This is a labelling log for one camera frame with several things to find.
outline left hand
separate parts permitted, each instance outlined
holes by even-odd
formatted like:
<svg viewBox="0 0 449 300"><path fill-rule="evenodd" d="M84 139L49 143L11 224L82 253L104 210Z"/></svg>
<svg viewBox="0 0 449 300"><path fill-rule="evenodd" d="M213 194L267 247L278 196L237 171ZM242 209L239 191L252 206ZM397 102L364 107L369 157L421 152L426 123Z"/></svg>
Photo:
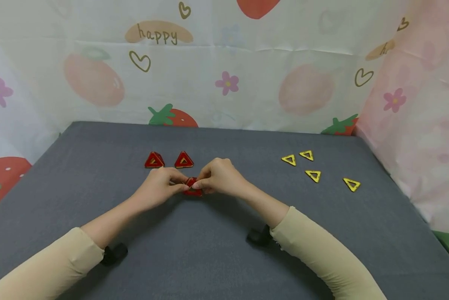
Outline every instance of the left hand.
<svg viewBox="0 0 449 300"><path fill-rule="evenodd" d="M155 208L174 194L189 190L189 186L183 184L187 180L186 175L173 167L152 169L129 200L141 211Z"/></svg>

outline white backdrop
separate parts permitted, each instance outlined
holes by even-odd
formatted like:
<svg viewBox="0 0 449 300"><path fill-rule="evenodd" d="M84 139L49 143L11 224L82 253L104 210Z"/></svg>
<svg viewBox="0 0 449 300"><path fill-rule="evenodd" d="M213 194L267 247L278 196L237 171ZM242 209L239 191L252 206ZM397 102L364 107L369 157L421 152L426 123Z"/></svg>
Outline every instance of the white backdrop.
<svg viewBox="0 0 449 300"><path fill-rule="evenodd" d="M0 158L34 163L74 120L349 135L358 119L448 233L449 0L0 0Z"/></svg>

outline gray cloth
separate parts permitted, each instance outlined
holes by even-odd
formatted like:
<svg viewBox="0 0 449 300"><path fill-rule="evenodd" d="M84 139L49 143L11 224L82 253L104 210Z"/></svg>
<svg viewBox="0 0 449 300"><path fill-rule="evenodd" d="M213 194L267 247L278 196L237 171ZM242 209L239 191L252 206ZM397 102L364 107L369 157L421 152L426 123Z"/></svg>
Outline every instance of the gray cloth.
<svg viewBox="0 0 449 300"><path fill-rule="evenodd" d="M315 161L300 157L312 150ZM369 269L389 300L449 300L449 255L356 137L94 122L73 123L0 203L0 278L70 228L136 190L150 151L173 166L230 158L266 193L307 214ZM281 157L296 155L297 167ZM304 170L322 172L314 183ZM361 182L351 192L342 178ZM101 265L61 299L332 299L304 264L245 241L263 222L223 195L177 195L118 237L129 255Z"/></svg>

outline black clip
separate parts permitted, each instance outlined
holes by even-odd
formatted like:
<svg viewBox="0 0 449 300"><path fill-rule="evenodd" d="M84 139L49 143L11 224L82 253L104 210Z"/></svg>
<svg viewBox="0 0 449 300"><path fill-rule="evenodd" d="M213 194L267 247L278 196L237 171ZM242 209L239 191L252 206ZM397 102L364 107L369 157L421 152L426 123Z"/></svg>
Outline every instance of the black clip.
<svg viewBox="0 0 449 300"><path fill-rule="evenodd" d="M273 237L269 234L269 226L265 225L263 231L259 232L257 230L250 230L248 235L246 236L246 240L248 243L252 243L253 245L264 247L269 244L269 241L272 240Z"/></svg>
<svg viewBox="0 0 449 300"><path fill-rule="evenodd" d="M104 257L101 261L102 265L107 267L114 265L118 261L124 259L128 255L128 248L123 243L119 243L111 249L110 247L104 248Z"/></svg>

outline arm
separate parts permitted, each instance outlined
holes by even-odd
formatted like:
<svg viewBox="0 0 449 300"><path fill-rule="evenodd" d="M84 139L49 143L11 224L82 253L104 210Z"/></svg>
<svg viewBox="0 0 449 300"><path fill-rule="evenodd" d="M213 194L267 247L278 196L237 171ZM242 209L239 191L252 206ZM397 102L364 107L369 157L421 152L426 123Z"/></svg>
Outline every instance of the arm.
<svg viewBox="0 0 449 300"><path fill-rule="evenodd" d="M178 184L170 186L170 180ZM189 189L181 184L186 180L174 168L152 170L129 199L83 227L73 228L3 277L0 299L56 299L103 259L103 248L134 217Z"/></svg>
<svg viewBox="0 0 449 300"><path fill-rule="evenodd" d="M266 221L282 249L299 258L331 289L337 300L386 299L364 265L328 231L293 207L253 186L229 159L216 158L193 188L243 199Z"/></svg>

